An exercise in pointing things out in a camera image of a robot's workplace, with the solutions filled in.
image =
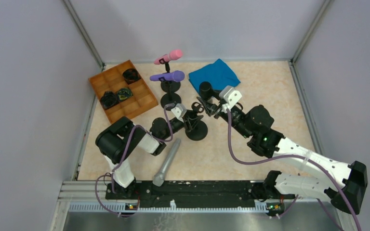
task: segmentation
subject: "blue cloth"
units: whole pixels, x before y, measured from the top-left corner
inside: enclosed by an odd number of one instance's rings
[[[221,59],[189,73],[189,82],[198,93],[199,85],[204,81],[210,82],[214,90],[223,90],[228,85],[236,87],[240,83],[232,69]]]

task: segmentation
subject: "marble table surface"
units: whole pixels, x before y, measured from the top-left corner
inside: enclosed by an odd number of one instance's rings
[[[244,112],[262,104],[275,119],[273,129],[283,133],[299,145],[314,150],[303,110],[286,61],[272,62],[226,62],[236,73],[240,84],[236,87],[243,95],[239,101],[244,106]],[[188,109],[196,102],[197,93],[188,81],[188,73],[209,63],[172,62],[171,71],[185,72],[186,79],[182,81],[177,91],[182,98],[182,104]],[[144,78],[156,98],[159,100],[164,92],[159,82],[152,82],[149,76],[165,72],[164,66],[154,64],[134,64]],[[236,163],[230,156],[227,146],[227,123],[203,114],[209,132],[202,141],[191,141],[182,129],[175,133],[174,138],[182,140],[178,153],[168,171],[166,180],[263,180],[270,170],[297,174],[299,170],[281,161],[273,161],[257,166],[244,166]],[[152,121],[164,117],[160,105],[137,116],[133,122],[150,129]],[[98,176],[110,171],[109,166],[95,145],[97,135],[110,125],[99,102],[97,102],[83,161],[79,180],[95,180]],[[232,146],[235,156],[244,161],[262,160],[253,153],[243,138],[232,130]],[[137,180],[152,180],[159,170],[172,143],[167,143],[165,150],[158,156],[152,156],[136,148],[129,157],[133,174]]]

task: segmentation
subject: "wooden box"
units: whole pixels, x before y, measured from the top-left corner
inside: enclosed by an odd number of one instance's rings
[[[115,93],[121,88],[129,88],[133,94],[132,97],[125,101],[104,110],[110,123],[116,122],[123,116],[132,119],[158,105],[157,99],[141,75],[140,80],[132,84],[126,83],[122,73],[130,68],[135,69],[131,61],[128,60],[89,79],[99,100],[104,95],[104,92],[108,90]]]

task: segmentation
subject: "gray wall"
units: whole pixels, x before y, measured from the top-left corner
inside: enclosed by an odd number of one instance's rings
[[[49,228],[98,72],[61,1],[0,0],[0,231]]]
[[[370,230],[370,1],[335,1],[298,62],[326,156],[367,165]]]
[[[322,0],[72,0],[105,62],[289,59]]]

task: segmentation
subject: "microphone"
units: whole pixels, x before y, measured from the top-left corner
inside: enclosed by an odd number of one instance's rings
[[[169,54],[165,54],[154,61],[155,65],[164,64],[166,62],[177,60],[182,57],[182,50],[173,50]]]
[[[149,79],[151,81],[174,81],[174,82],[180,82],[184,80],[185,73],[182,71],[174,71],[171,73],[164,73],[159,75],[153,75]]]

